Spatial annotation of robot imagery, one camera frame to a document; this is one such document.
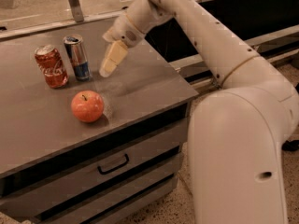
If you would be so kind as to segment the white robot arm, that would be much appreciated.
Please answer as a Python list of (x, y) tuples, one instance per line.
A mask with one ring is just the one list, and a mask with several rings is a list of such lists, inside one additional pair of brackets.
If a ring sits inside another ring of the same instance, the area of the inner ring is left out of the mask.
[(281, 147), (299, 122), (295, 87), (194, 0), (135, 0), (105, 33), (109, 77), (175, 19), (220, 85), (194, 109), (188, 157), (196, 224), (288, 224)]

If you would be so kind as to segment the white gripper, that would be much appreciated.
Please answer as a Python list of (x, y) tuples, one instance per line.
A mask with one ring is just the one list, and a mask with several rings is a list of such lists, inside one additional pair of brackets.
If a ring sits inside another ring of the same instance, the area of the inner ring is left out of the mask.
[(126, 14), (121, 14), (103, 34), (108, 45), (99, 69), (102, 77), (109, 77), (128, 54), (128, 48), (135, 47), (144, 39)]

